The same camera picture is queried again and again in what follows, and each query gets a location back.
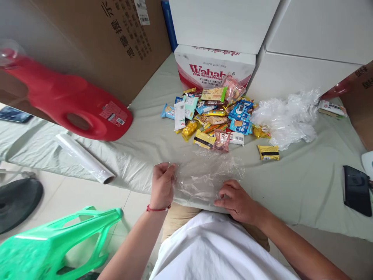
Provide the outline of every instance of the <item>smartphone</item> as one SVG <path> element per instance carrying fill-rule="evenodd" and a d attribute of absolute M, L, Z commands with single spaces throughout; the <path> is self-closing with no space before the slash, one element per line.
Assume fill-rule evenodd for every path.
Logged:
<path fill-rule="evenodd" d="M 369 176 L 348 165 L 344 165 L 343 170 L 345 177 L 345 205 L 367 217 L 371 217 L 372 207 L 369 194 Z"/>
<path fill-rule="evenodd" d="M 33 115 L 30 115 L 28 113 L 22 112 L 9 106 L 5 106 L 3 109 L 0 110 L 0 119 L 5 121 L 26 123 L 29 120 L 31 120 L 32 117 Z"/>

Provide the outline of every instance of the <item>wahaha logo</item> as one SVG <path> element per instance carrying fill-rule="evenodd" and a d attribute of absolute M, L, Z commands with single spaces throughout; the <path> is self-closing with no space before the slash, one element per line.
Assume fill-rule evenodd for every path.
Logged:
<path fill-rule="evenodd" d="M 202 77 L 217 79 L 217 80 L 222 80 L 225 77 L 225 74 L 223 73 L 223 71 L 212 72 L 210 71 L 210 69 L 202 70 L 202 66 L 197 66 L 193 64 L 189 64 L 189 65 L 193 72 L 193 75 L 195 76 L 202 76 Z"/>

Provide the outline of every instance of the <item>plastic wrap roll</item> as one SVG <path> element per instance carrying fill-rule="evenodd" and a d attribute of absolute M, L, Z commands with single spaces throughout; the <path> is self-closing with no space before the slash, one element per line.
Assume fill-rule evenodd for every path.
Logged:
<path fill-rule="evenodd" d="M 71 136 L 67 134 L 57 134 L 56 138 L 59 145 L 92 174 L 97 181 L 108 184 L 115 179 L 115 175 L 109 169 L 103 166 L 101 162 L 71 138 Z"/>

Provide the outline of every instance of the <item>hand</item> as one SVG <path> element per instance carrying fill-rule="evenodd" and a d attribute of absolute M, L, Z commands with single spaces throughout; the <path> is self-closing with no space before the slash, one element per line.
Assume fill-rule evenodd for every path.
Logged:
<path fill-rule="evenodd" d="M 150 197 L 151 209 L 164 209 L 170 206 L 174 191 L 172 182 L 176 165 L 173 163 L 168 167 L 168 163 L 160 163 L 154 166 L 152 179 L 152 195 Z"/>
<path fill-rule="evenodd" d="M 263 220 L 266 209 L 254 201 L 236 180 L 225 181 L 219 196 L 221 199 L 215 200 L 214 205 L 225 208 L 236 221 L 258 226 Z"/>

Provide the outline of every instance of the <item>wahaha box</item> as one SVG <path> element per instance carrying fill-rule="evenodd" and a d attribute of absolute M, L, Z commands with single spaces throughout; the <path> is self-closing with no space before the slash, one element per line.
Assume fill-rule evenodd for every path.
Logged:
<path fill-rule="evenodd" d="M 247 86 L 255 68 L 255 55 L 179 45 L 175 50 L 183 89 L 214 88 L 230 73 Z"/>

